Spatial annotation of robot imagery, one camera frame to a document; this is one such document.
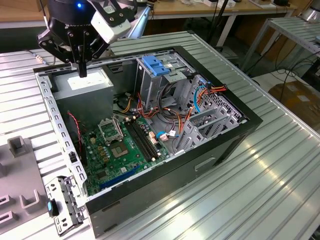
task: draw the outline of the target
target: red wire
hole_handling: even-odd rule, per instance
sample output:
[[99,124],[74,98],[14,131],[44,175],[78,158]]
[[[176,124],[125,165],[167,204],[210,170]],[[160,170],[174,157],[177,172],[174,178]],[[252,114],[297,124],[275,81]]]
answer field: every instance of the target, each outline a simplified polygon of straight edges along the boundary
[[78,130],[79,150],[80,150],[80,153],[81,153],[81,138],[80,138],[81,135],[80,135],[80,128],[79,128],[79,125],[78,125],[78,121],[75,118],[75,116],[73,116],[70,112],[67,112],[67,114],[73,118],[73,120],[75,122],[75,125],[76,125],[76,129]]

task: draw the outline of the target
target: blue plastic clip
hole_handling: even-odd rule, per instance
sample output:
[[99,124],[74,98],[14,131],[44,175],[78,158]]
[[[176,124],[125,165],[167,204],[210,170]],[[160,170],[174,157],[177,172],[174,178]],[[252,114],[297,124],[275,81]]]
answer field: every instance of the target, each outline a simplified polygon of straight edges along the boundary
[[170,73],[170,69],[163,66],[161,61],[155,56],[143,56],[143,63],[152,71],[155,76],[161,76]]

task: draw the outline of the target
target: yellow wire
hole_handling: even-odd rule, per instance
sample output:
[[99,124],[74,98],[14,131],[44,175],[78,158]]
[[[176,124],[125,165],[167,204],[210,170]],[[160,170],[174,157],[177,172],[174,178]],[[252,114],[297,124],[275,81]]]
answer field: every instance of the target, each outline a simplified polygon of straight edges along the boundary
[[129,111],[130,103],[131,103],[131,98],[129,98],[128,106],[125,108],[125,110],[121,111],[121,113],[126,113]]

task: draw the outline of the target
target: label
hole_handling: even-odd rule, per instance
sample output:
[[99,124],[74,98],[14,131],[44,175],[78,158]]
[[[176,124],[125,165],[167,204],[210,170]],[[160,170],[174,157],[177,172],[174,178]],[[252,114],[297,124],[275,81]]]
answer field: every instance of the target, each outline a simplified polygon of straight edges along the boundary
[[112,14],[112,13],[115,12],[114,8],[113,8],[111,5],[106,6],[106,7],[104,7],[103,9],[105,10],[105,12],[106,12],[107,14]]
[[287,87],[288,89],[290,89],[292,92],[298,91],[298,88],[296,88],[296,86],[287,85],[286,87]]
[[79,76],[70,77],[68,79],[69,86],[72,90],[83,89],[98,84],[106,83],[105,78],[99,72],[88,73],[87,77]]
[[297,96],[302,102],[309,102],[309,98],[307,98],[305,95]]
[[170,136],[174,137],[174,136],[176,135],[176,131],[171,130],[168,134],[169,134]]

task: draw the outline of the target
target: metal workbench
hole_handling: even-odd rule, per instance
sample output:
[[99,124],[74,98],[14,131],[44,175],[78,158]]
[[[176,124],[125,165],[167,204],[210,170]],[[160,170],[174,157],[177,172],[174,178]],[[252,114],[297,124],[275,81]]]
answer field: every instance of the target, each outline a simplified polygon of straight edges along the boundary
[[[188,32],[121,40],[116,54],[182,45],[262,119],[230,158],[99,239],[308,239],[320,224],[320,136]],[[53,58],[37,51],[47,62]],[[46,184],[70,174],[27,52],[0,54],[0,144],[31,138]],[[56,239],[48,214],[1,239]],[[62,239],[93,239],[88,219]]]
[[258,47],[260,41],[269,28],[274,29],[275,33],[262,51],[262,55],[272,46],[280,34],[286,36],[288,39],[291,39],[301,47],[293,58],[295,59],[295,62],[292,64],[296,63],[300,59],[301,53],[304,49],[310,51],[312,54],[320,52],[320,44],[315,41],[316,36],[320,35],[320,23],[309,23],[297,16],[286,18],[269,18],[264,22],[262,28],[245,55],[241,70],[245,70],[245,67],[248,65],[252,57],[252,54]]

